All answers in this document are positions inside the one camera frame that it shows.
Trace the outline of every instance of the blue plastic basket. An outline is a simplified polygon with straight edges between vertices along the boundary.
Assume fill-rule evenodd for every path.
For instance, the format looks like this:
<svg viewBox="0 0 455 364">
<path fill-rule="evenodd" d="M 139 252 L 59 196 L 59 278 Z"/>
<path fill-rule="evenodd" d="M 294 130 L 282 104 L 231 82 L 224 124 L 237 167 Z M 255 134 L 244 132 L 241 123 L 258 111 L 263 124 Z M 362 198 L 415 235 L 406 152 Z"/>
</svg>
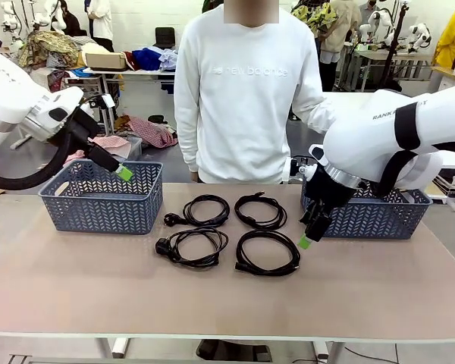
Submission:
<svg viewBox="0 0 455 364">
<path fill-rule="evenodd" d="M 148 234 L 163 202 L 162 164 L 125 162 L 126 182 L 89 159 L 78 159 L 39 192 L 55 228 L 103 234 Z"/>
<path fill-rule="evenodd" d="M 310 202 L 305 190 L 303 181 L 304 209 Z M 375 197 L 369 188 L 360 190 L 347 205 L 332 211 L 332 224 L 324 237 L 409 239 L 431 204 L 432 200 L 420 190 L 393 190 L 383 199 Z"/>
</svg>

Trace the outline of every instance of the pink checkered cloth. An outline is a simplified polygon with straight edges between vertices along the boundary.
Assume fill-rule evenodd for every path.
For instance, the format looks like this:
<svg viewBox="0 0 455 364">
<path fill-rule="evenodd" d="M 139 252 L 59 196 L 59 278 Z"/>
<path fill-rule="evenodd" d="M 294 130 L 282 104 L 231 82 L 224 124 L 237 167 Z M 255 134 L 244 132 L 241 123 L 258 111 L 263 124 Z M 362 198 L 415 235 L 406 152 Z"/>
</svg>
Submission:
<svg viewBox="0 0 455 364">
<path fill-rule="evenodd" d="M 161 124 L 154 124 L 142 118 L 130 117 L 131 130 L 138 134 L 144 143 L 148 143 L 155 148 L 167 148 L 175 146 L 178 140 L 175 139 L 167 127 Z"/>
<path fill-rule="evenodd" d="M 93 142 L 102 146 L 111 154 L 119 155 L 123 158 L 127 158 L 131 151 L 131 143 L 120 136 L 97 137 L 93 139 Z M 69 155 L 66 159 L 66 163 L 79 158 L 84 158 L 84 152 L 82 150 L 78 150 L 74 154 Z"/>
</svg>

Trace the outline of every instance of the gray floor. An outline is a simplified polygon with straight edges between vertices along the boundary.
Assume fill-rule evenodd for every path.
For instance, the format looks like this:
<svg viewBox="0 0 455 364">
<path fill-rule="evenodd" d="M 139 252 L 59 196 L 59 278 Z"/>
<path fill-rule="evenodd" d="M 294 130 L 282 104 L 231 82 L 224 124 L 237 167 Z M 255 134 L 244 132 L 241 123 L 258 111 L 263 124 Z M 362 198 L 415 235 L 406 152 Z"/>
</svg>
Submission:
<svg viewBox="0 0 455 364">
<path fill-rule="evenodd" d="M 288 139 L 293 155 L 305 155 L 310 144 L 320 143 L 322 138 L 307 130 L 299 123 L 289 122 Z M 32 173 L 53 155 L 51 146 L 30 141 L 16 152 L 8 146 L 17 139 L 13 135 L 0 148 L 0 175 L 19 177 Z M 189 171 L 183 163 L 178 147 L 166 150 L 147 149 L 144 160 L 163 162 L 165 182 L 188 182 Z M 36 193 L 39 188 L 25 191 Z M 424 219 L 427 226 L 455 256 L 455 213 L 446 206 L 432 206 Z M 133 340 L 128 351 L 130 358 L 142 359 L 194 359 L 197 340 Z M 291 362 L 294 359 L 313 359 L 310 345 L 306 343 L 267 343 L 274 359 Z M 370 356 L 395 359 L 394 345 L 390 344 L 350 344 L 351 349 Z M 399 345 L 400 362 L 418 364 L 455 364 L 455 344 L 439 345 Z M 18 337 L 0 337 L 0 364 L 8 362 L 12 353 L 35 356 L 58 357 L 98 357 L 99 351 L 94 340 L 83 339 L 35 339 Z M 347 351 L 342 363 L 355 364 L 370 362 Z"/>
</svg>

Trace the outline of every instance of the brown box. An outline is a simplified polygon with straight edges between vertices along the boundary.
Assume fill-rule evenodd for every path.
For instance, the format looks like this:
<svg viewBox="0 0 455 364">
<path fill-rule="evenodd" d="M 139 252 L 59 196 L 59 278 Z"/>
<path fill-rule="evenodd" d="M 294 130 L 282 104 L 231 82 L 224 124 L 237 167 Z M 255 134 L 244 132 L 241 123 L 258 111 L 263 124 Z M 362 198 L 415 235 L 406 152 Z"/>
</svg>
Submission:
<svg viewBox="0 0 455 364">
<path fill-rule="evenodd" d="M 125 71 L 127 69 L 124 53 L 86 53 L 86 63 L 94 71 Z"/>
</svg>

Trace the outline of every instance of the hand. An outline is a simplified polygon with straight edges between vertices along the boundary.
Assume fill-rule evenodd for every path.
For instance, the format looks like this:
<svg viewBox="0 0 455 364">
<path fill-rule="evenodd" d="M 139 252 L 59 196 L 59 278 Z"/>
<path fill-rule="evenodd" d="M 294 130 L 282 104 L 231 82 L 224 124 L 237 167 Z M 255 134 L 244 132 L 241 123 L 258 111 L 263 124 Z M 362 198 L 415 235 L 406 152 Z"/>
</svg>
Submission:
<svg viewBox="0 0 455 364">
<path fill-rule="evenodd" d="M 192 182 L 199 183 L 199 173 L 197 172 L 190 172 L 190 179 Z"/>
</svg>

